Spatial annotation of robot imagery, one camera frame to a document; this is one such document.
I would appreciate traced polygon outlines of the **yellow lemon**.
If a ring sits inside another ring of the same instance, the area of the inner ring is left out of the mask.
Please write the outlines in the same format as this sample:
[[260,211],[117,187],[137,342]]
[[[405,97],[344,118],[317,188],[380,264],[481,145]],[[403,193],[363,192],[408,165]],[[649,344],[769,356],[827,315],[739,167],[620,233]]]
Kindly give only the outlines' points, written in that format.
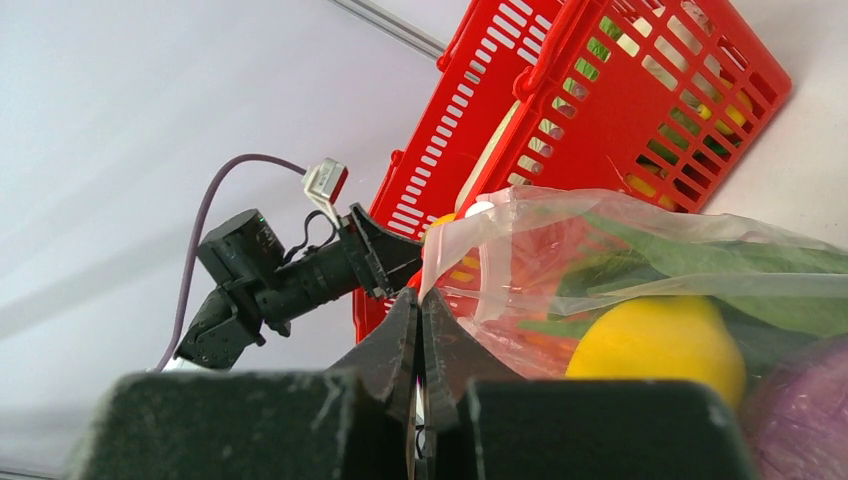
[[698,296],[622,302],[588,328],[564,372],[568,379],[685,380],[729,406],[746,390],[746,363],[724,318]]
[[[705,94],[709,95],[716,103],[721,103],[723,101],[723,97],[721,93],[714,88],[709,82],[705,83],[701,89]],[[738,103],[744,106],[749,113],[754,112],[753,102],[751,98],[747,95],[745,91],[737,92],[737,100]],[[703,103],[696,104],[696,112],[699,117],[703,120],[710,120],[713,116],[712,110]],[[725,114],[728,116],[730,120],[733,121],[738,127],[743,127],[747,122],[748,118],[746,117],[746,113],[737,108],[734,104],[727,104],[725,106]],[[716,130],[724,135],[724,136],[732,136],[734,135],[734,130],[727,125],[723,120],[717,120],[715,123]]]

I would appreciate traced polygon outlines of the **red plastic basket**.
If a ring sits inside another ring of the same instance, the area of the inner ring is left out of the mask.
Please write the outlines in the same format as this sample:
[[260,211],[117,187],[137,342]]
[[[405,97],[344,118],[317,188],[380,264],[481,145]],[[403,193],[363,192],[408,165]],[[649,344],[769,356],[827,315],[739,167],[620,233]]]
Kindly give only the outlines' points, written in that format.
[[[437,65],[441,79],[370,210],[413,240],[454,213],[516,100],[460,211],[480,194],[522,184],[609,189],[699,211],[793,88],[728,1],[474,1]],[[707,82],[721,103],[701,89]],[[697,103],[712,110],[710,120]],[[727,104],[746,113],[743,127],[725,114]],[[734,135],[720,134],[717,120]]]

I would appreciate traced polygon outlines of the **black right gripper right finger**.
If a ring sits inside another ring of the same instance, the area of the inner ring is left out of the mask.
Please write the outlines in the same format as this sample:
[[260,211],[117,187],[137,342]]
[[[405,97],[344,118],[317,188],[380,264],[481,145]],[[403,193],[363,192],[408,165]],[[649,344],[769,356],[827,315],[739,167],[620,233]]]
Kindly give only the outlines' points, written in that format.
[[421,327],[424,412],[433,429],[448,431],[459,424],[458,405],[469,381],[521,378],[459,324],[437,290],[422,301]]

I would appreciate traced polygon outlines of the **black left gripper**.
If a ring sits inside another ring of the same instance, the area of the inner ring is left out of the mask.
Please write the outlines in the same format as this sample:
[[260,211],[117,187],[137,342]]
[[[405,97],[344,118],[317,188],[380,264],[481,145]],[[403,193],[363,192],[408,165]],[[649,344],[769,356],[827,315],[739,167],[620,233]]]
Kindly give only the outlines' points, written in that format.
[[369,297],[395,297],[421,269],[423,244],[379,225],[360,204],[340,222],[343,251]]

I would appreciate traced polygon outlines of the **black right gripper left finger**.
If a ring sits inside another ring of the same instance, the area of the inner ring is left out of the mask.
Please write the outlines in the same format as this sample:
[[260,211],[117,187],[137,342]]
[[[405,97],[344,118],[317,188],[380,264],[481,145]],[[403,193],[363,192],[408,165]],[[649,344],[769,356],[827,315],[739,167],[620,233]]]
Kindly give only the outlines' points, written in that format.
[[330,366],[352,370],[365,390],[381,402],[391,417],[415,418],[415,352],[420,309],[418,292],[406,288],[395,299],[382,323]]

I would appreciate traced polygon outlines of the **green romaine leaf bunch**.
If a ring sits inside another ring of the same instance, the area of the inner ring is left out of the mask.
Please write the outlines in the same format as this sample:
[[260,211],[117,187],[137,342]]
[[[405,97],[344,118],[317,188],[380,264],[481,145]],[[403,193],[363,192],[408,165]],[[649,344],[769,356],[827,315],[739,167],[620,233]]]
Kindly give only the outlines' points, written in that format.
[[562,273],[543,320],[521,332],[578,341],[616,305],[642,297],[702,296],[720,310],[750,375],[781,357],[847,332],[847,253],[754,222],[735,239],[585,213],[610,250]]

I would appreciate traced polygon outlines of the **pale green napa cabbage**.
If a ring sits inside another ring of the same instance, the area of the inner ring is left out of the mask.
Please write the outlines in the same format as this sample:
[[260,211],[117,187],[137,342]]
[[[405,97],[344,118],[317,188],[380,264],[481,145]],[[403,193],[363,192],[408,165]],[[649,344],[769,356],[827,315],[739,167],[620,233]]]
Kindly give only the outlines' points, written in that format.
[[515,113],[516,113],[516,111],[517,111],[517,109],[519,108],[520,105],[521,105],[521,102],[519,100],[516,100],[512,104],[510,109],[505,113],[504,117],[502,118],[502,120],[500,121],[498,126],[494,129],[489,141],[485,145],[483,151],[480,153],[475,166],[472,168],[471,173],[467,177],[465,183],[461,187],[461,189],[460,189],[460,191],[459,191],[459,193],[456,197],[456,200],[455,200],[455,203],[454,203],[454,212],[455,213],[458,213],[460,211],[460,208],[462,207],[463,203],[468,199],[469,195],[471,194],[472,188],[474,187],[474,184],[476,183],[480,174],[483,172],[484,167],[489,162],[489,159],[490,159],[492,153],[494,152],[495,147],[497,146],[501,137],[505,133],[512,117],[515,115]]

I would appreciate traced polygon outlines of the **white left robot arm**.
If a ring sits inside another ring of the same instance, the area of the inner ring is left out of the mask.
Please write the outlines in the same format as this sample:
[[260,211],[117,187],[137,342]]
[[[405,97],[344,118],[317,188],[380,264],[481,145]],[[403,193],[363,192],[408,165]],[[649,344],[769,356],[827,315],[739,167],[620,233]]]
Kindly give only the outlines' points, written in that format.
[[358,204],[323,243],[290,249],[259,210],[239,213],[209,231],[191,256],[215,287],[164,367],[227,371],[248,346],[264,344],[263,327],[288,337],[293,320],[357,289],[391,299],[421,268],[422,247]]

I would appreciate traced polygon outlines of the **purple red cabbage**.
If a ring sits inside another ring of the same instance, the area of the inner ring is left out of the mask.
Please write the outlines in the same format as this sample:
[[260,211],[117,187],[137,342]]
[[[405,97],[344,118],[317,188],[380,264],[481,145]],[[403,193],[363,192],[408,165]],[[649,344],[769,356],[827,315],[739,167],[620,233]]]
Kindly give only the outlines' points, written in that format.
[[763,479],[847,477],[847,336],[796,350],[751,392],[740,424]]

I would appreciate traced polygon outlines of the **clear pink-dotted zip bag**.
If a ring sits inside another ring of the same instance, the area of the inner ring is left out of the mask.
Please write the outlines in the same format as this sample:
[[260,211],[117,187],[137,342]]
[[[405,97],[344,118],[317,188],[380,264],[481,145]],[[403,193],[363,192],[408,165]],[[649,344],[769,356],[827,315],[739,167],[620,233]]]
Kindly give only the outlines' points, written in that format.
[[509,188],[427,233],[418,285],[529,379],[686,379],[727,401],[847,378],[847,252],[601,190]]

